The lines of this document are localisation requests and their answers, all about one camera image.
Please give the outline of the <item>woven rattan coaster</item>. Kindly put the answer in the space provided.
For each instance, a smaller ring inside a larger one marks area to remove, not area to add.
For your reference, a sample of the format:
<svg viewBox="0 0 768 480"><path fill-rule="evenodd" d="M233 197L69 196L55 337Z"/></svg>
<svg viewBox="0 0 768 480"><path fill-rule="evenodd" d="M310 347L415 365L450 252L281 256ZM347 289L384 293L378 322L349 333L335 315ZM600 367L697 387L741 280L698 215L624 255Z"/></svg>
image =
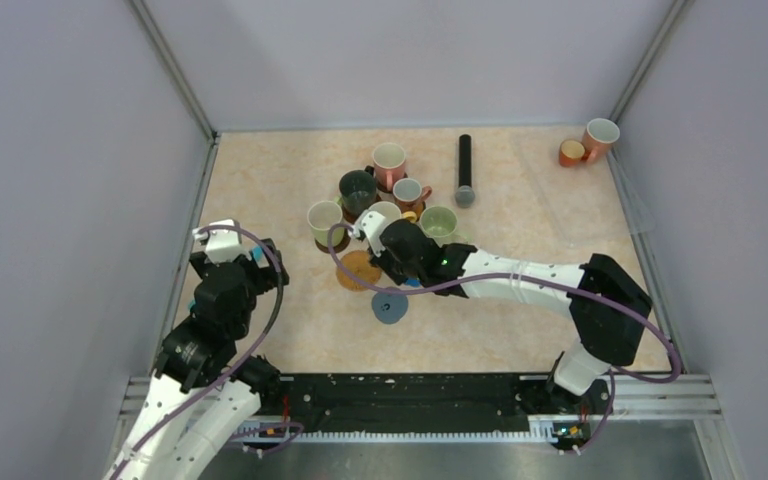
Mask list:
<svg viewBox="0 0 768 480"><path fill-rule="evenodd" d="M370 263L369 254L365 250L353 250L340 258L341 264L350 272L348 275L340 267L336 268L336 278L339 285L352 292L361 292L366 287L358 279L371 285L376 285L383 274L382 270Z"/></svg>

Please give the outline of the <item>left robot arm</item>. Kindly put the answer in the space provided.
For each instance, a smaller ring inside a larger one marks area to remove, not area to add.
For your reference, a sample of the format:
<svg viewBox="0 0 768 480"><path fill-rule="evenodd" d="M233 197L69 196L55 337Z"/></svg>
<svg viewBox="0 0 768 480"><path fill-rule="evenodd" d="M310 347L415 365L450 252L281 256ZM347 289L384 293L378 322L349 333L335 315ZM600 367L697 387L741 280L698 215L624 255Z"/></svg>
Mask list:
<svg viewBox="0 0 768 480"><path fill-rule="evenodd" d="M162 341L149 390L108 479L196 479L249 417L279 404L278 372L249 356L230 366L250 332L260 295L289 275L274 242L258 242L266 265L233 236L213 233L190 257L200 278L188 316Z"/></svg>

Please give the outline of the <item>small pink cup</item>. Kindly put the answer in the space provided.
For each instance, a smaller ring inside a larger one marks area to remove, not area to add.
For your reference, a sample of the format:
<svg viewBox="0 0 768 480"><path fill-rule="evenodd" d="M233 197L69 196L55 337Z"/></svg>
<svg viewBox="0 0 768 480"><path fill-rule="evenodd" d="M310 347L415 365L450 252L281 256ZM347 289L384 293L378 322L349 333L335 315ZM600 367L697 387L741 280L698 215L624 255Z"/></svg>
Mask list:
<svg viewBox="0 0 768 480"><path fill-rule="evenodd" d="M419 216L425 210L425 202L433 193L433 189L416 179L403 178L394 184L391 193L402 212L411 210Z"/></svg>

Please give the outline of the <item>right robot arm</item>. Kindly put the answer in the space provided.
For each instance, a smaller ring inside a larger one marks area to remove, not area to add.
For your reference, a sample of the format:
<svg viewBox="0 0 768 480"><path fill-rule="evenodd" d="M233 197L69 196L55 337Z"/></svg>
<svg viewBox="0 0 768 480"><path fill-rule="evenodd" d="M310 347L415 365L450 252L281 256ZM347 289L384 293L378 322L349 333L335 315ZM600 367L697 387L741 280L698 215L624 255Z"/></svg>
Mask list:
<svg viewBox="0 0 768 480"><path fill-rule="evenodd" d="M397 284L408 279L440 296L494 298L542 307L572 321L578 341L562 353L546 385L549 404L572 412L597 377L636 359L652 309L643 288L612 257L543 264L492 254L468 243L439 245L408 220L370 215L355 223L372 264Z"/></svg>

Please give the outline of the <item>brown ringed wooden coaster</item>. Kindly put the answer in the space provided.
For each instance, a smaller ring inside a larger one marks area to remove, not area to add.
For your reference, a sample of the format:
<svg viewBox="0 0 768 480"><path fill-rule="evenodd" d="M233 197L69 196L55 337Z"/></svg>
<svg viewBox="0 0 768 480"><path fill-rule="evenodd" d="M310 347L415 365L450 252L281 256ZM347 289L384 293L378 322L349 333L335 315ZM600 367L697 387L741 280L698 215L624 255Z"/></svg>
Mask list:
<svg viewBox="0 0 768 480"><path fill-rule="evenodd" d="M352 210L346 206L342 206L341 209L342 209L343 219L345 220L346 223L350 225L355 224L357 220L361 218L362 215L365 213L364 209Z"/></svg>

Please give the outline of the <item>pale green cup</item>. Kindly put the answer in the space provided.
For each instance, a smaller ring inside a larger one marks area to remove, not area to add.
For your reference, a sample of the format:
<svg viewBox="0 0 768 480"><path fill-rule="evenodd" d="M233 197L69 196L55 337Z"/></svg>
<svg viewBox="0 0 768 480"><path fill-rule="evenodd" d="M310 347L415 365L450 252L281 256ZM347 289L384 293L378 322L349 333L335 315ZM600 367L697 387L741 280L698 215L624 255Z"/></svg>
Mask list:
<svg viewBox="0 0 768 480"><path fill-rule="evenodd" d="M319 201L309 208L306 219L316 247L327 252L328 232L342 222L342 207L336 201Z"/></svg>

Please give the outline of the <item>dark green mug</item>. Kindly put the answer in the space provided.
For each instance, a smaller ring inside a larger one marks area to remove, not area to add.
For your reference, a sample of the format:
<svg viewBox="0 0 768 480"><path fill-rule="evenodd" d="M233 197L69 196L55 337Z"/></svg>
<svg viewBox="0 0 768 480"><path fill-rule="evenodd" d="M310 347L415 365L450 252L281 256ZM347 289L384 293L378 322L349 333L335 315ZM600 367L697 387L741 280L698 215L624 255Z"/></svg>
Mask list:
<svg viewBox="0 0 768 480"><path fill-rule="evenodd" d="M364 170L353 170L344 174L338 184L341 206L352 210L367 210L377 202L376 181Z"/></svg>

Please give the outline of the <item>small yellow cup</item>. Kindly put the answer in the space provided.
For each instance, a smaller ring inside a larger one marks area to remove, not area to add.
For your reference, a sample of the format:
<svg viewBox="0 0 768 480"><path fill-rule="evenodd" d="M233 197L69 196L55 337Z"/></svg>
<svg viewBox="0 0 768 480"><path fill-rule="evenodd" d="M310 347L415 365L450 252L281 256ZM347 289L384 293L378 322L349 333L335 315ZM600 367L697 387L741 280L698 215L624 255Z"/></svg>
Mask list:
<svg viewBox="0 0 768 480"><path fill-rule="evenodd" d="M575 167L586 156L584 145L574 139L566 139L561 142L558 149L558 163L564 168Z"/></svg>

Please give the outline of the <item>grey blue coaster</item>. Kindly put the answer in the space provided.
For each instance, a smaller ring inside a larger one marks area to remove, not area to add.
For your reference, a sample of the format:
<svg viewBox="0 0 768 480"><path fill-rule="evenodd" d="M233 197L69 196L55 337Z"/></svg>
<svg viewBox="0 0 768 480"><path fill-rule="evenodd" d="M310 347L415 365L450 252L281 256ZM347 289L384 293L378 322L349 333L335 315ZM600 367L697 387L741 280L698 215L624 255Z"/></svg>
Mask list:
<svg viewBox="0 0 768 480"><path fill-rule="evenodd" d="M371 309L380 323L393 325L407 314L409 301L403 295L376 293L371 299Z"/></svg>

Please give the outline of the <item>light green mug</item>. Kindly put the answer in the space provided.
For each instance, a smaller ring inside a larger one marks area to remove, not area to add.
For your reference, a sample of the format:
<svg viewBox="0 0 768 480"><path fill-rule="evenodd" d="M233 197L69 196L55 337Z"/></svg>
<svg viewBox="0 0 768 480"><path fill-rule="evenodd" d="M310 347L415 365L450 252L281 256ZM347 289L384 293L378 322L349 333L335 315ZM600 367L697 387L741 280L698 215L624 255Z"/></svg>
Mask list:
<svg viewBox="0 0 768 480"><path fill-rule="evenodd" d="M448 207L427 207L419 217L418 225L424 234L439 246L470 243L457 214Z"/></svg>

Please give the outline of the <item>yellow mug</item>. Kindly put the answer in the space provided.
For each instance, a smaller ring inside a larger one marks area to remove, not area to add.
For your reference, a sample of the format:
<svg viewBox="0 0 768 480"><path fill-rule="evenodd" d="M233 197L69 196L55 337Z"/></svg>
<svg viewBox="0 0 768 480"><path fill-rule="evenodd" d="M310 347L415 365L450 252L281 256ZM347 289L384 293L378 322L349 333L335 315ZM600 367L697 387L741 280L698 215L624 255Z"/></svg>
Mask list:
<svg viewBox="0 0 768 480"><path fill-rule="evenodd" d="M376 202L369 207L369 211L381 214L386 219L387 223L392 223L397 220L407 220L410 223L416 223L418 221L418 216L415 212L411 210L402 212L398 205L389 201Z"/></svg>

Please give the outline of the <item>dark brown wooden coaster bottom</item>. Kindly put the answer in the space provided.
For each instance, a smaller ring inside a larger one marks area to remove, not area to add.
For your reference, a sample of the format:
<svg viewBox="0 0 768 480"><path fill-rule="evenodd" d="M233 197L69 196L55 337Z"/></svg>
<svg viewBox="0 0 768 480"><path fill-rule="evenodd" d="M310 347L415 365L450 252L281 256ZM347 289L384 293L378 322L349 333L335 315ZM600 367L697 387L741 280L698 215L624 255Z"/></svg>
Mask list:
<svg viewBox="0 0 768 480"><path fill-rule="evenodd" d="M335 253L340 253L344 251L350 245L350 243L351 237L342 230L335 231L332 234L330 246L328 244L327 238L322 240L318 238L314 239L314 245L323 253L329 253L331 249L333 249Z"/></svg>

